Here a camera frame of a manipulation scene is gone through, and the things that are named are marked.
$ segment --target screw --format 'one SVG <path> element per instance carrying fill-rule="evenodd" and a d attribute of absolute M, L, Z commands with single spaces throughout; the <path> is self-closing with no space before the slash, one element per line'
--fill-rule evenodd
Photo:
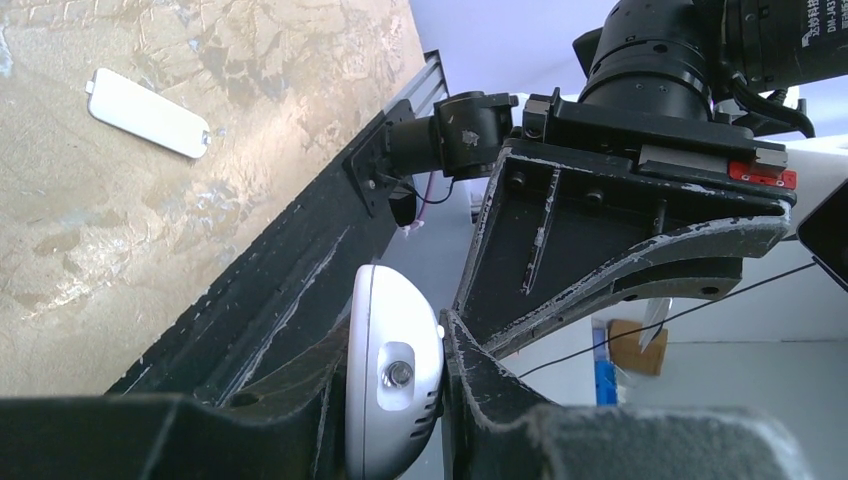
<path fill-rule="evenodd" d="M 412 367 L 403 361 L 393 362 L 383 371 L 383 383 L 387 387 L 403 388 L 412 380 Z"/>
<path fill-rule="evenodd" d="M 600 188 L 593 188 L 586 192 L 586 200 L 592 205 L 600 205 L 604 202 L 604 192 Z"/>
<path fill-rule="evenodd" d="M 509 177 L 509 186 L 512 188 L 521 188 L 527 182 L 527 177 L 521 172 L 515 172 Z"/>

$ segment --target cardboard box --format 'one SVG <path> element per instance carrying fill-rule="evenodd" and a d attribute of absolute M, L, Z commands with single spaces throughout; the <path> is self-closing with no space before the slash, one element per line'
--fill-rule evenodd
<path fill-rule="evenodd" d="M 639 322 L 613 320 L 610 322 L 608 338 L 641 327 L 642 324 Z M 668 330 L 662 329 L 660 334 L 648 344 L 644 352 L 639 346 L 639 333 L 632 333 L 609 342 L 610 360 L 616 366 L 625 370 L 633 370 L 647 375 L 659 375 L 662 372 L 665 347 L 668 345 Z"/>

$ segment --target white dome device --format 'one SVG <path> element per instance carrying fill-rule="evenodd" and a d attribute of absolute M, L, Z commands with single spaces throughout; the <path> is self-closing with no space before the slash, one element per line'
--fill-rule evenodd
<path fill-rule="evenodd" d="M 395 478 L 421 454 L 439 407 L 443 337 L 432 307 L 403 275 L 359 268 L 347 351 L 348 477 Z"/>

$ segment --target black mounting bracket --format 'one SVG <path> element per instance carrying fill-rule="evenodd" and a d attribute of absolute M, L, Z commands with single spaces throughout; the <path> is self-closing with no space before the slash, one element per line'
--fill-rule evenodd
<path fill-rule="evenodd" d="M 350 150 L 344 168 L 372 217 L 388 206 L 388 199 L 398 183 L 387 175 L 390 171 L 389 130 L 392 125 L 412 120 L 415 120 L 412 104 L 409 100 L 400 100 L 384 115 L 372 120 L 350 143 L 356 147 Z"/>

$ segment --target marble-patterned surface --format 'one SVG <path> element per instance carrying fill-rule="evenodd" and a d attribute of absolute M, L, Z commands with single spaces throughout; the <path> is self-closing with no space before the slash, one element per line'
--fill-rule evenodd
<path fill-rule="evenodd" d="M 99 393 L 423 66 L 402 0 L 0 0 L 0 395 Z M 205 118 L 100 123 L 106 67 Z"/>

